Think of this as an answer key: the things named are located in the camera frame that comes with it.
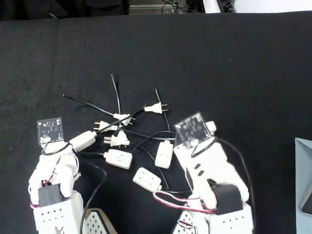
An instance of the electrical plug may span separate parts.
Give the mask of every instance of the electrical plug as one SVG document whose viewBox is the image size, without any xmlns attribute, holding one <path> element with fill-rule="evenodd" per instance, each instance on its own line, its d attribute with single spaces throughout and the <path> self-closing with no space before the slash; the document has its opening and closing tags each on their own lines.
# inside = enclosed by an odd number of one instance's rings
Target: electrical plug
<svg viewBox="0 0 312 234">
<path fill-rule="evenodd" d="M 162 109 L 163 106 L 167 106 L 168 104 L 161 104 L 161 102 L 158 102 L 152 106 L 147 106 L 144 107 L 145 112 L 154 112 L 154 113 L 159 113 L 162 114 L 165 111 L 168 111 L 168 109 Z"/>
<path fill-rule="evenodd" d="M 209 132 L 212 133 L 212 134 L 215 134 L 215 132 L 216 132 L 215 122 L 209 121 L 209 122 L 206 122 L 206 125 L 207 125 L 207 128 L 208 128 Z"/>
<path fill-rule="evenodd" d="M 116 167 L 129 169 L 132 162 L 132 154 L 121 150 L 110 149 L 104 153 L 106 162 Z"/>
<path fill-rule="evenodd" d="M 114 115 L 113 115 L 113 117 L 116 118 L 116 119 L 118 119 L 118 120 L 124 119 L 124 118 L 126 118 L 126 117 L 128 117 L 128 116 L 129 116 L 129 118 L 127 118 L 127 119 L 125 119 L 125 120 L 122 121 L 122 124 L 125 125 L 125 126 L 127 126 L 128 124 L 132 124 L 132 123 L 130 123 L 130 121 L 131 121 L 132 119 L 135 119 L 135 118 L 131 118 L 131 117 L 130 117 L 130 114 L 122 114 L 122 115 L 120 115 L 120 114 L 114 114 Z"/>
<path fill-rule="evenodd" d="M 117 136 L 112 135 L 112 137 L 104 137 L 104 143 L 110 144 L 111 147 L 119 145 L 129 145 L 130 141 L 124 131 L 119 131 Z"/>
<path fill-rule="evenodd" d="M 93 128 L 94 130 L 100 130 L 100 129 L 106 128 L 109 125 L 109 123 L 104 122 L 104 121 L 94 122 L 94 124 L 98 125 L 98 128 Z M 117 131 L 117 128 L 118 128 L 117 126 L 113 125 L 113 126 L 110 126 L 109 128 L 104 129 L 102 132 Z"/>
<path fill-rule="evenodd" d="M 155 159 L 155 166 L 168 169 L 170 167 L 174 145 L 165 140 L 159 144 Z"/>
</svg>

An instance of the perforated white panel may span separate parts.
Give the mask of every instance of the perforated white panel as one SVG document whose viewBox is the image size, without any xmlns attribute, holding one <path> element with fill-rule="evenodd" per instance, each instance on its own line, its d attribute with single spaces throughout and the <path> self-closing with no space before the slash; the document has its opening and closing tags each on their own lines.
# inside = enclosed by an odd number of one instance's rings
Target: perforated white panel
<svg viewBox="0 0 312 234">
<path fill-rule="evenodd" d="M 97 212 L 91 212 L 84 222 L 85 234 L 107 234 L 104 224 Z"/>
</svg>

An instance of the power outlet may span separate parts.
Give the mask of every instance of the power outlet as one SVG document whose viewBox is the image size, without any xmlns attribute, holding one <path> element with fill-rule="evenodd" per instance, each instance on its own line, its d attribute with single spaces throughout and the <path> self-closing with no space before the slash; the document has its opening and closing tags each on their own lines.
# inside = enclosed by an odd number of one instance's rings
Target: power outlet
<svg viewBox="0 0 312 234">
<path fill-rule="evenodd" d="M 106 162 L 116 167 L 123 169 L 129 169 L 132 162 L 132 154 L 121 150 L 110 149 L 107 153 L 104 153 Z"/>
<path fill-rule="evenodd" d="M 143 167 L 138 169 L 133 182 L 150 192 L 161 190 L 161 179 Z"/>
</svg>

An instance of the white power plug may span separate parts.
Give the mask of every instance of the white power plug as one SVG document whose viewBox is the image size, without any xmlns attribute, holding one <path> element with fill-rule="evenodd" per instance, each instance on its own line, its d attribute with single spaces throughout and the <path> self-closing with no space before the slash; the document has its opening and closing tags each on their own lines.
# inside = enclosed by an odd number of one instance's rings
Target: white power plug
<svg viewBox="0 0 312 234">
<path fill-rule="evenodd" d="M 76 151 L 81 151 L 92 145 L 96 141 L 96 136 L 96 132 L 87 131 L 71 139 L 69 143 Z"/>
<path fill-rule="evenodd" d="M 129 145 L 130 141 L 124 131 L 119 131 L 117 136 L 112 135 L 112 137 L 104 137 L 104 143 L 110 144 L 111 147 L 119 145 Z"/>
<path fill-rule="evenodd" d="M 161 179 L 143 167 L 137 170 L 135 177 L 133 177 L 133 182 L 150 192 L 155 192 L 162 188 Z"/>
<path fill-rule="evenodd" d="M 132 123 L 130 123 L 130 121 L 131 121 L 133 118 L 130 117 L 130 114 L 122 114 L 122 115 L 121 115 L 121 114 L 114 114 L 113 117 L 116 118 L 116 119 L 118 119 L 118 120 L 122 120 L 122 119 L 124 119 L 124 118 L 126 118 L 126 117 L 129 117 L 129 118 L 123 120 L 123 121 L 122 121 L 122 124 L 125 125 L 125 126 L 127 126 L 128 124 L 132 124 Z"/>
<path fill-rule="evenodd" d="M 109 123 L 104 122 L 104 121 L 94 122 L 94 124 L 98 125 L 97 128 L 93 128 L 94 130 L 100 130 L 100 129 L 106 128 L 109 125 Z M 103 131 L 101 131 L 101 133 L 107 132 L 107 131 L 117 131 L 117 129 L 118 129 L 118 127 L 113 125 L 113 126 L 110 126 L 109 128 L 104 129 Z"/>
<path fill-rule="evenodd" d="M 132 162 L 132 154 L 121 150 L 110 149 L 104 153 L 106 162 L 116 167 L 129 169 Z"/>
<path fill-rule="evenodd" d="M 215 122 L 209 121 L 209 122 L 206 122 L 206 125 L 210 133 L 214 134 L 216 132 Z"/>
<path fill-rule="evenodd" d="M 163 106 L 167 106 L 168 104 L 161 104 L 161 102 L 158 102 L 152 106 L 147 106 L 144 107 L 144 111 L 145 112 L 154 112 L 154 113 L 158 113 L 158 114 L 162 114 L 164 111 L 168 111 L 168 110 L 163 110 L 162 107 Z"/>
<path fill-rule="evenodd" d="M 170 167 L 174 145 L 165 140 L 159 144 L 155 159 L 155 166 L 168 169 Z"/>
</svg>

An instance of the white wire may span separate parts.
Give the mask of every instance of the white wire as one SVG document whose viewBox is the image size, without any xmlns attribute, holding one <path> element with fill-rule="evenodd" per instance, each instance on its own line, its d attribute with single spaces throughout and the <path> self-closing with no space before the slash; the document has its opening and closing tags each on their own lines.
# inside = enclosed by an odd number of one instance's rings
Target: white wire
<svg viewBox="0 0 312 234">
<path fill-rule="evenodd" d="M 77 158 L 77 156 L 75 154 L 73 154 L 73 156 L 75 157 L 76 159 L 76 163 L 77 163 L 77 169 L 76 169 L 76 172 L 74 174 L 74 177 L 78 175 L 78 172 L 79 172 L 79 160 Z"/>
<path fill-rule="evenodd" d="M 200 198 L 177 198 L 177 197 L 173 196 L 172 194 L 166 193 L 164 191 L 155 191 L 155 192 L 153 192 L 153 196 L 154 196 L 155 200 L 159 201 L 160 203 L 162 203 L 162 204 L 164 204 L 166 206 L 169 206 L 169 207 L 172 207 L 172 208 L 175 208 L 175 209 L 180 209 L 180 210 L 185 210 L 185 211 L 193 211 L 193 212 L 201 212 L 201 213 L 206 213 L 206 214 L 211 214 L 211 213 L 215 212 L 214 210 L 193 209 L 193 208 L 190 208 L 190 207 L 187 207 L 187 206 L 181 206 L 181 205 L 177 205 L 177 204 L 171 203 L 169 201 L 166 201 L 166 200 L 158 197 L 157 194 L 159 194 L 159 193 L 160 194 L 169 195 L 173 199 L 178 200 L 178 201 L 189 201 L 189 200 L 192 200 L 192 199 L 200 199 Z"/>
</svg>

